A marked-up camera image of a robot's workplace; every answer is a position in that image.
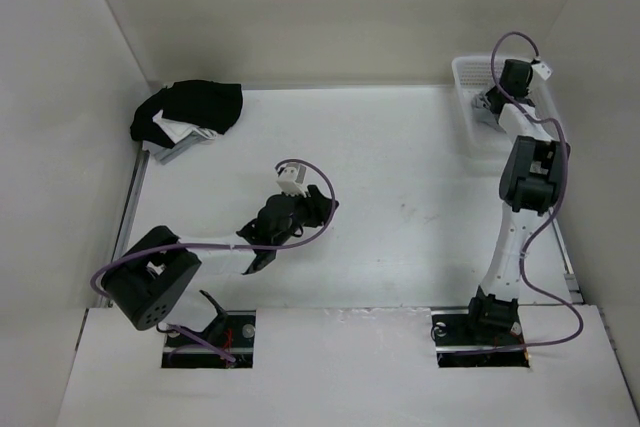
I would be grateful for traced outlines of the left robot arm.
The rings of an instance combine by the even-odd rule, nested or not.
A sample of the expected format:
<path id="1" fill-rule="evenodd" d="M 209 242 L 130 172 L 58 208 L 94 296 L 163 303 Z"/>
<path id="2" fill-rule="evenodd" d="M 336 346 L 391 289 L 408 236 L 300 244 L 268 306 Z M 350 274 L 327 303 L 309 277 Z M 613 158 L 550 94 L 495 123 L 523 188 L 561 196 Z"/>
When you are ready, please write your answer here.
<path id="1" fill-rule="evenodd" d="M 214 345 L 224 334 L 224 313 L 205 282 L 259 273 L 279 250 L 309 242 L 292 244 L 292 239 L 309 229 L 321 234 L 338 206 L 333 195 L 310 185 L 300 195 L 269 197 L 254 219 L 221 239 L 188 239 L 157 226 L 100 275 L 100 288 L 136 330 L 165 323 L 189 329 L 202 345 Z"/>

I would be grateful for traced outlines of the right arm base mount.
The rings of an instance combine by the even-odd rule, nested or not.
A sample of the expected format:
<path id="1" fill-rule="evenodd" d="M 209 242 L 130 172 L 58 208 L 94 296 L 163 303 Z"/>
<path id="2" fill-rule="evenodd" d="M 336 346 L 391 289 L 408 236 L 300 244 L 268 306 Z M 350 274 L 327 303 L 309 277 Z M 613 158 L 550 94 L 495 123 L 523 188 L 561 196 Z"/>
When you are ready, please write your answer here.
<path id="1" fill-rule="evenodd" d="M 441 368 L 529 368 L 522 329 L 473 325 L 466 308 L 432 310 L 431 339 Z"/>

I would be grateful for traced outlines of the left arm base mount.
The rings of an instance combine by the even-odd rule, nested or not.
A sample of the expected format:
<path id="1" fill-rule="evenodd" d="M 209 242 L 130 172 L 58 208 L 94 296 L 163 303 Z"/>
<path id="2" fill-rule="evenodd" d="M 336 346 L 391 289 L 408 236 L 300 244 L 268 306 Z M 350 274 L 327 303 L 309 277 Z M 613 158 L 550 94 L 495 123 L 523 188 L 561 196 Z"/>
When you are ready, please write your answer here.
<path id="1" fill-rule="evenodd" d="M 161 358 L 163 369 L 251 369 L 254 360 L 256 339 L 256 312 L 230 311 L 224 327 L 215 340 L 209 343 L 226 351 L 235 358 L 225 358 L 205 348 L 196 341 L 166 328 L 158 328 L 164 334 Z"/>

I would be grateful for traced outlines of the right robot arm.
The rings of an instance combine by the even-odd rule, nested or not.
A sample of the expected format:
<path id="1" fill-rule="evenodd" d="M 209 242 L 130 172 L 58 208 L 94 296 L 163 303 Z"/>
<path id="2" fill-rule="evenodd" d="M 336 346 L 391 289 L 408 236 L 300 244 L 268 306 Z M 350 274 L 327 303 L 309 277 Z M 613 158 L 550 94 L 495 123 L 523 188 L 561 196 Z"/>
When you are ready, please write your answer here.
<path id="1" fill-rule="evenodd" d="M 464 331 L 487 353 L 525 349 L 518 299 L 531 236 L 558 203 L 566 180 L 569 148 L 543 127 L 529 98 L 534 65 L 504 61 L 500 77 L 474 104 L 497 121 L 511 142 L 499 182 L 502 220 L 488 271 L 464 317 Z"/>

